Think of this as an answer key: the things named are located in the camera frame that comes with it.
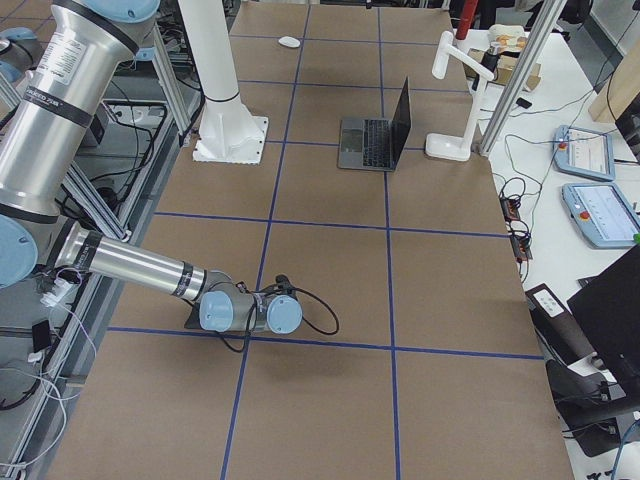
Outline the grey laptop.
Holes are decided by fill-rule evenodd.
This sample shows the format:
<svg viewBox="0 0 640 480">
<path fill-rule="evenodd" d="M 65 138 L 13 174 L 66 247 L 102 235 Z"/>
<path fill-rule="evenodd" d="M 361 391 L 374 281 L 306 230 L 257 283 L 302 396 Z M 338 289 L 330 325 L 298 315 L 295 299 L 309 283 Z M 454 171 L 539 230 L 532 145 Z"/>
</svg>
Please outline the grey laptop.
<svg viewBox="0 0 640 480">
<path fill-rule="evenodd" d="M 352 170 L 394 171 L 411 124 L 409 78 L 406 77 L 392 119 L 346 117 L 341 120 L 337 166 Z"/>
</svg>

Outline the white computer mouse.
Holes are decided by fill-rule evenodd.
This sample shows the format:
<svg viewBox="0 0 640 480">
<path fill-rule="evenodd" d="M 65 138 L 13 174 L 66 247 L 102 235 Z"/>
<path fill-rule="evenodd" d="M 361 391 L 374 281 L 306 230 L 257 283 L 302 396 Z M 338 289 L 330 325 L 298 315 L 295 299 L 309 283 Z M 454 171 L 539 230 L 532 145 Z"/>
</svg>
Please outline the white computer mouse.
<svg viewBox="0 0 640 480">
<path fill-rule="evenodd" d="M 301 46 L 301 41 L 295 37 L 283 36 L 278 39 L 278 43 L 286 48 L 297 49 Z"/>
</svg>

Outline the black mouse pad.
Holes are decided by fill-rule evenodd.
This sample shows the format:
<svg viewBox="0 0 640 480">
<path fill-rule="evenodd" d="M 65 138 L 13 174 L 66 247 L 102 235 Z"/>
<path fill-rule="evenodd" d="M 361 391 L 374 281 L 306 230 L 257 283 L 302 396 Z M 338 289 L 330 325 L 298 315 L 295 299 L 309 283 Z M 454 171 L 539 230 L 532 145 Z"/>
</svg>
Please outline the black mouse pad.
<svg viewBox="0 0 640 480">
<path fill-rule="evenodd" d="M 198 305 L 192 306 L 191 312 L 184 323 L 184 328 L 188 330 L 202 330 Z"/>
</svg>

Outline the white desk lamp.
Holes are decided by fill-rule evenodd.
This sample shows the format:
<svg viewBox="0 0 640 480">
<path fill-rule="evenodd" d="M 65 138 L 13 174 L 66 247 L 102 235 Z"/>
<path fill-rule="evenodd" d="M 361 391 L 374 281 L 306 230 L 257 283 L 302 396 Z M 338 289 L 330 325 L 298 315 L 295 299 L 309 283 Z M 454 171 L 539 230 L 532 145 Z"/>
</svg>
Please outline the white desk lamp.
<svg viewBox="0 0 640 480">
<path fill-rule="evenodd" d="M 479 77 L 479 83 L 473 91 L 464 83 L 463 92 L 457 92 L 456 96 L 450 94 L 446 101 L 442 99 L 437 105 L 438 121 L 431 121 L 428 125 L 424 151 L 432 158 L 465 162 L 472 154 L 480 109 L 487 84 L 494 79 L 494 73 L 455 46 L 452 31 L 444 31 L 433 60 L 432 75 L 443 79 L 453 58 L 470 67 Z"/>
</svg>

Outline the brown paper table cover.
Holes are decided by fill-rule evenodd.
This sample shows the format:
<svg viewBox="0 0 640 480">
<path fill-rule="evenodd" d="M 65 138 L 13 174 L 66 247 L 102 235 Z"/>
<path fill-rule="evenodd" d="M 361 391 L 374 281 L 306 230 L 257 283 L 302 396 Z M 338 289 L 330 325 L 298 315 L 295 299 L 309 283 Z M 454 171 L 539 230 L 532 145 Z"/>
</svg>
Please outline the brown paper table cover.
<svg viewBox="0 0 640 480">
<path fill-rule="evenodd" d="M 307 323 L 244 353 L 128 285 L 51 479 L 568 479 L 572 475 L 489 162 L 424 155 L 465 90 L 431 63 L 437 10 L 249 2 L 241 96 L 270 120 L 257 166 L 177 158 L 147 249 L 250 288 L 302 288 Z M 278 43 L 301 41 L 297 49 Z M 337 166 L 341 120 L 411 130 L 392 172 Z"/>
</svg>

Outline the black water bottle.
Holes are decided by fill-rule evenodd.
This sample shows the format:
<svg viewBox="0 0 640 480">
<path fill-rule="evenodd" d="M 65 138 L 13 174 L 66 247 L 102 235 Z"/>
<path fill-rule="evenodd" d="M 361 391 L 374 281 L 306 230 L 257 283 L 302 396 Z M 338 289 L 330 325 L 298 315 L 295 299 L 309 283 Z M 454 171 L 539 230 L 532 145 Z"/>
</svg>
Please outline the black water bottle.
<svg viewBox="0 0 640 480">
<path fill-rule="evenodd" d="M 500 59 L 501 44 L 497 41 L 491 42 L 482 58 L 482 65 L 491 72 L 491 80 L 495 78 L 498 62 Z"/>
</svg>

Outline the cardboard box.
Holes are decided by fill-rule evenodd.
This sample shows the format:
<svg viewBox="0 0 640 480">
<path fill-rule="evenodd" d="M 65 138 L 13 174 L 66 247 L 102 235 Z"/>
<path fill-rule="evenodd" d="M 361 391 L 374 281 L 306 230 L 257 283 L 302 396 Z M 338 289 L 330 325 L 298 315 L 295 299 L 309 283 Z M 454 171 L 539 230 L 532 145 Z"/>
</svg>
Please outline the cardboard box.
<svg viewBox="0 0 640 480">
<path fill-rule="evenodd" d="M 474 60 L 480 62 L 484 55 L 484 51 L 478 50 L 475 48 L 470 48 L 468 51 L 468 55 Z M 497 63 L 495 78 L 492 81 L 492 83 L 496 85 L 506 86 L 512 76 L 512 73 L 517 65 L 517 62 L 518 62 L 517 58 L 501 55 Z M 525 82 L 524 89 L 526 91 L 533 91 L 537 88 L 537 86 L 541 81 L 540 71 L 541 71 L 541 64 L 536 63 L 532 67 L 529 77 Z"/>
</svg>

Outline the blue teach pendant near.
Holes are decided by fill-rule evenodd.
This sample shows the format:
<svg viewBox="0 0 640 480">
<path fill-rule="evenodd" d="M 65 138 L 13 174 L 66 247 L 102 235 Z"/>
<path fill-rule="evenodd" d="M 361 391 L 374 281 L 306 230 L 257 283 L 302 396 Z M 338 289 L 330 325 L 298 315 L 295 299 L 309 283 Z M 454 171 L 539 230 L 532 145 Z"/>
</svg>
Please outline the blue teach pendant near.
<svg viewBox="0 0 640 480">
<path fill-rule="evenodd" d="M 637 244 L 639 215 L 614 182 L 565 184 L 561 194 L 570 217 L 594 248 Z"/>
</svg>

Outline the blue teach pendant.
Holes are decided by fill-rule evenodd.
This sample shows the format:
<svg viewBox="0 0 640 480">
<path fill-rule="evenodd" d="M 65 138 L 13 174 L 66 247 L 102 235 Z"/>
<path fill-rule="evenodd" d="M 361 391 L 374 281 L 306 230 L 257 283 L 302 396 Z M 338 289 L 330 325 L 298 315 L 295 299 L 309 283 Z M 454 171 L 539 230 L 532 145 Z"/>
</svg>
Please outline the blue teach pendant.
<svg viewBox="0 0 640 480">
<path fill-rule="evenodd" d="M 565 184 L 561 194 L 570 217 L 594 248 L 637 244 L 639 215 L 614 182 Z"/>
<path fill-rule="evenodd" d="M 561 125 L 554 136 L 552 153 L 561 172 L 596 181 L 616 178 L 609 133 Z"/>
</svg>

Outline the blue teach pendant far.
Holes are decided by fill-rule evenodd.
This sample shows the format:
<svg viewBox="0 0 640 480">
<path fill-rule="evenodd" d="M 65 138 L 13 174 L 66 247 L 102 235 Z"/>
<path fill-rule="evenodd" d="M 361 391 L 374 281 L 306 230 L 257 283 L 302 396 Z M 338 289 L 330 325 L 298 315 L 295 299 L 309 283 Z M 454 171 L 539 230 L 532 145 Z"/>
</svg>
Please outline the blue teach pendant far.
<svg viewBox="0 0 640 480">
<path fill-rule="evenodd" d="M 561 172 L 596 181 L 616 178 L 609 133 L 561 125 L 554 136 L 552 153 Z"/>
</svg>

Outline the black monitor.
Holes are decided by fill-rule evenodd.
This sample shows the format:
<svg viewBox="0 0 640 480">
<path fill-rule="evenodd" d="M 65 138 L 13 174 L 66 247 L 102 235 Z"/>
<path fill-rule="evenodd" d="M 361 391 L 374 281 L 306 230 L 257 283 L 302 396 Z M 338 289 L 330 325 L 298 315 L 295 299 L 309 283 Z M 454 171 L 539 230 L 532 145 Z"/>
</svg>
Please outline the black monitor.
<svg viewBox="0 0 640 480">
<path fill-rule="evenodd" d="M 639 247 L 582 287 L 568 305 L 595 352 L 620 384 L 639 382 Z"/>
</svg>

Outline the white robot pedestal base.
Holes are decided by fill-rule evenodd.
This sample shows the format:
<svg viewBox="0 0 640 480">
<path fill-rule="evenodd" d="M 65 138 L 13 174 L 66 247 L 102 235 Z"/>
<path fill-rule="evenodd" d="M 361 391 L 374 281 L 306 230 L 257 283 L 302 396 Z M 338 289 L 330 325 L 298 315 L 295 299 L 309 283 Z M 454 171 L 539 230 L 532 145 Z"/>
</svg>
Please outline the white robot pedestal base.
<svg viewBox="0 0 640 480">
<path fill-rule="evenodd" d="M 269 120 L 241 99 L 222 3 L 187 1 L 182 14 L 205 96 L 193 159 L 259 164 Z"/>
</svg>

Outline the aluminium frame post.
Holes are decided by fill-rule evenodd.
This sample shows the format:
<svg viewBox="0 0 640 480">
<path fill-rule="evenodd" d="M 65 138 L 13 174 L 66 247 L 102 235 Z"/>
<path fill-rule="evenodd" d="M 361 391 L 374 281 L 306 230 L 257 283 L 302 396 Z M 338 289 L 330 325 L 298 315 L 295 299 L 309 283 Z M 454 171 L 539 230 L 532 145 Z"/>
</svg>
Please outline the aluminium frame post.
<svg viewBox="0 0 640 480">
<path fill-rule="evenodd" d="M 504 87 L 479 145 L 478 151 L 482 156 L 490 155 L 566 3 L 566 0 L 547 0 L 542 3 L 537 19 L 529 32 L 527 43 L 516 62 L 509 82 Z"/>
</svg>

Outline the aluminium frame rack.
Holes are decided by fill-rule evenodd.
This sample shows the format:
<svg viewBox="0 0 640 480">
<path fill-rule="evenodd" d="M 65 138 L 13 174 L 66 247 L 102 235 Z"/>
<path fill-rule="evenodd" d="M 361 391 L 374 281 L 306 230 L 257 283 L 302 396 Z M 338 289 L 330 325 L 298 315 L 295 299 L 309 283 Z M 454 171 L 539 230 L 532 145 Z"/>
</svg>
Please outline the aluminium frame rack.
<svg viewBox="0 0 640 480">
<path fill-rule="evenodd" d="M 198 96 L 183 85 L 186 66 L 173 67 L 154 32 L 153 46 L 119 67 L 99 106 L 104 135 L 79 148 L 56 196 L 72 216 L 88 226 L 142 239 L 151 196 L 165 183 L 169 166 L 188 131 Z M 58 273 L 36 272 L 1 292 L 1 476 L 17 479 L 44 464 L 61 434 L 65 411 L 78 388 L 67 386 L 65 370 L 85 373 L 90 342 L 106 328 L 115 304 L 116 282 L 71 271 L 72 287 L 61 305 L 41 297 Z"/>
</svg>

